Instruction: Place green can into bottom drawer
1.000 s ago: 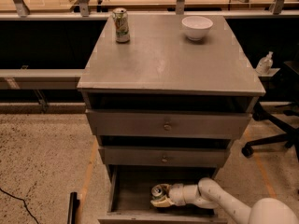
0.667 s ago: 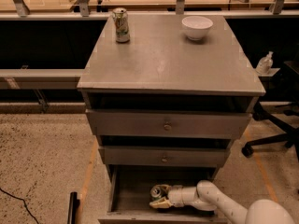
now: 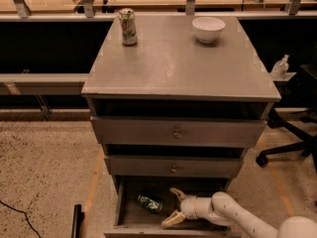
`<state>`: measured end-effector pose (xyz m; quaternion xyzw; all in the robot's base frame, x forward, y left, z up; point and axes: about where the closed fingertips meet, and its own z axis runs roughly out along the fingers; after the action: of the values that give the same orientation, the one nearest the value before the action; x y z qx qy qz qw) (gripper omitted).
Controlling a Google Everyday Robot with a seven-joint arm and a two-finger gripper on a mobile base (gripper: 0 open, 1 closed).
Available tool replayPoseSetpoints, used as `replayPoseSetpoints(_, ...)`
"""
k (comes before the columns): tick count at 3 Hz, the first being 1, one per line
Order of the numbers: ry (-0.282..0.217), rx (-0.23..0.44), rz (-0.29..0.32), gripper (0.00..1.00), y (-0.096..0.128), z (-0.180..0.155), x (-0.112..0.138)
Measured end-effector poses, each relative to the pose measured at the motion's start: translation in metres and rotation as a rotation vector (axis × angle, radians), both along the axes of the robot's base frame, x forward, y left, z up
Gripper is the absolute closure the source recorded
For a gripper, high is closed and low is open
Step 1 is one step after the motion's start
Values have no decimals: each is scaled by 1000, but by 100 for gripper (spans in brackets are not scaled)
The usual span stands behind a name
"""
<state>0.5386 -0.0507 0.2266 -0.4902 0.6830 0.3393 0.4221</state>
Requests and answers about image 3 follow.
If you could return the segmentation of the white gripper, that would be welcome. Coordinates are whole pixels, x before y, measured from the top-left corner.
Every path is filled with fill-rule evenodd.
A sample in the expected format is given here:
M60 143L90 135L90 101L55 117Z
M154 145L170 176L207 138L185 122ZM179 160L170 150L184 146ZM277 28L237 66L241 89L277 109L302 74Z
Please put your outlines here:
M195 203L197 196L186 195L183 191L176 187L171 187L169 191L174 194L180 203L180 211L175 210L167 219L165 219L161 226L163 228L169 228L173 225L179 224L184 221L184 219L197 219L197 214L195 210Z

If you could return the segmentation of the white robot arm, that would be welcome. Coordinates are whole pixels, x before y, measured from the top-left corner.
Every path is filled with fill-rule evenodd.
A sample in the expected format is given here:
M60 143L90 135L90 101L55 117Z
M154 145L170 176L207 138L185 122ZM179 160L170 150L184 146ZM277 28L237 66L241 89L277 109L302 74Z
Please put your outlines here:
M230 226L234 222L250 238L317 238L317 223L306 217L289 217L274 228L243 208L226 192L217 191L211 197L199 197L185 194L175 187L169 191L178 198L180 209L164 220L162 227L171 227L185 219L205 219L220 226Z

